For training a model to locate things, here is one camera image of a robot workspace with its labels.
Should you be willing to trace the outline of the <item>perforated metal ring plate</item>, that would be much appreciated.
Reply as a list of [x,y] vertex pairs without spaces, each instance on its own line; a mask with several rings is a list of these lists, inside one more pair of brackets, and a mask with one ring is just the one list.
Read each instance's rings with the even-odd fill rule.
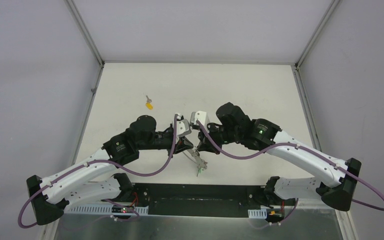
[[198,169],[206,170],[207,162],[201,158],[200,153],[196,149],[187,149],[182,152],[189,160],[191,160]]

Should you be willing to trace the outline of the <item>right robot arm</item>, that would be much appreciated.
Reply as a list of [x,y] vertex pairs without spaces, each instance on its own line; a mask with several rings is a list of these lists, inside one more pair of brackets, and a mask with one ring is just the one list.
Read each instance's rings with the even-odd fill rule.
[[270,177],[262,190],[263,205],[268,207],[289,199],[315,199],[338,211],[350,210],[358,183],[355,178],[362,165],[359,160],[343,160],[322,153],[267,119],[249,118],[231,102],[220,106],[216,117],[220,123],[210,122],[204,111],[191,114],[191,127],[199,130],[198,151],[223,154],[238,160],[239,156],[222,149],[224,145],[236,143],[255,151],[251,158],[269,154],[312,175],[308,178]]

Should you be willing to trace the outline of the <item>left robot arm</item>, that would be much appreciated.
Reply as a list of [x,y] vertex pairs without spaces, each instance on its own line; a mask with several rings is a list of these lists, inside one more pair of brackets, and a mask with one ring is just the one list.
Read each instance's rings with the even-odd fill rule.
[[[28,205],[33,208],[36,225],[43,226],[88,202],[129,201],[134,187],[128,173],[155,176],[168,166],[173,155],[194,147],[186,139],[192,131],[189,121],[182,116],[176,115],[164,131],[157,131],[156,127],[152,116],[139,116],[124,132],[113,136],[83,161],[48,177],[29,177],[26,180],[29,199],[18,215],[19,226],[27,228],[22,217]],[[167,150],[169,160],[151,173],[127,169],[125,166],[137,160],[141,150]]]

